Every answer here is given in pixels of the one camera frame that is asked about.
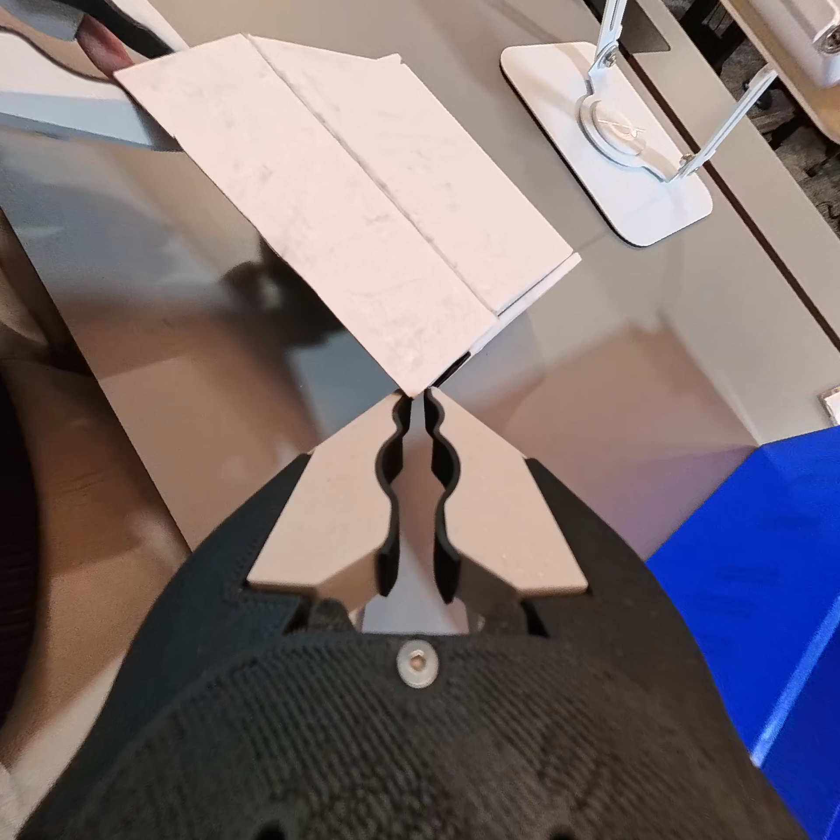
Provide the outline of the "blue plastic bin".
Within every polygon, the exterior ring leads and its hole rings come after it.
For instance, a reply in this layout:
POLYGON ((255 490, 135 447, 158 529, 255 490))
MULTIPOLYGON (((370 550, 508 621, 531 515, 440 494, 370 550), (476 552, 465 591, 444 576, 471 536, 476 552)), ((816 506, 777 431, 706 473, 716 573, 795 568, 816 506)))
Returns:
POLYGON ((755 449, 647 565, 752 763, 810 838, 838 838, 838 427, 755 449))

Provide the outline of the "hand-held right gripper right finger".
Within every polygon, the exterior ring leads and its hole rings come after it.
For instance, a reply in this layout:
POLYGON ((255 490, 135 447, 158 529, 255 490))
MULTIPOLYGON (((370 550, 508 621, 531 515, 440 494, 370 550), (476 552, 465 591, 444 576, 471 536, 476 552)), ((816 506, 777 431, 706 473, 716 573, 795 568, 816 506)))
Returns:
POLYGON ((495 607, 580 595, 588 583, 525 455, 436 387, 424 394, 434 579, 445 603, 495 607))

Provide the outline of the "white cardboard mailer box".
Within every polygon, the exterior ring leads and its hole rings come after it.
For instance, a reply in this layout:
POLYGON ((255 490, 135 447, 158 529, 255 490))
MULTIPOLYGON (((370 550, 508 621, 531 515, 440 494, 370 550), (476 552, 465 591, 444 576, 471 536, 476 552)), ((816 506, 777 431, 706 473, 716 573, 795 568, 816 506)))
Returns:
POLYGON ((115 77, 407 396, 581 262, 397 54, 234 35, 115 77))

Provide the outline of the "person's left hand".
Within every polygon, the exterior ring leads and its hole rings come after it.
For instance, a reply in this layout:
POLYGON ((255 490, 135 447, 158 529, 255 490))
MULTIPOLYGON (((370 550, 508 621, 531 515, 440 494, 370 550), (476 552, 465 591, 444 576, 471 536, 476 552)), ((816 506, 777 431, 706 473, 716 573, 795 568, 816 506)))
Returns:
POLYGON ((105 77, 132 67, 134 61, 123 43, 105 25, 84 14, 76 33, 76 42, 92 65, 105 77))

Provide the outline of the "person's dark clothing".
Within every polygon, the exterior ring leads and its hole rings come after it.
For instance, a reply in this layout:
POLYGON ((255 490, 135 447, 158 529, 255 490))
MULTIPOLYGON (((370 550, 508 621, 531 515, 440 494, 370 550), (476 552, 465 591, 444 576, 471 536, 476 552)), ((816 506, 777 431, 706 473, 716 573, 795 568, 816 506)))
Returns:
POLYGON ((23 428, 1 380, 1 724, 16 700, 35 638, 39 504, 23 428))

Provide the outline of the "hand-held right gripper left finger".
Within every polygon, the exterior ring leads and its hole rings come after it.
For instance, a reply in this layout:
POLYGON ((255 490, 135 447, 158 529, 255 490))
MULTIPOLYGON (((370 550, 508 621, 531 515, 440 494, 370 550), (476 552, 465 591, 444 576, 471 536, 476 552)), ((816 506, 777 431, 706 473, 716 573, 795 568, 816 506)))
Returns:
POLYGON ((403 468, 412 399, 394 392, 306 457, 247 583, 314 602, 387 596, 400 563, 400 513, 392 488, 403 468))

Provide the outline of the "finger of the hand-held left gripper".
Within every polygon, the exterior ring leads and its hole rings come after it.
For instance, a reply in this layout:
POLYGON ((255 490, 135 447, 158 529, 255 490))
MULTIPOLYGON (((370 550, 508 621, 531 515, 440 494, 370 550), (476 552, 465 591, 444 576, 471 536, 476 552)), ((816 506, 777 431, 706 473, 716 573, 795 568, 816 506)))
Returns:
POLYGON ((1 125, 58 140, 181 150, 120 86, 62 66, 12 29, 1 34, 1 125))
POLYGON ((147 1, 2 1, 5 14, 54 39, 78 41, 93 21, 122 47, 159 58, 189 45, 147 1))

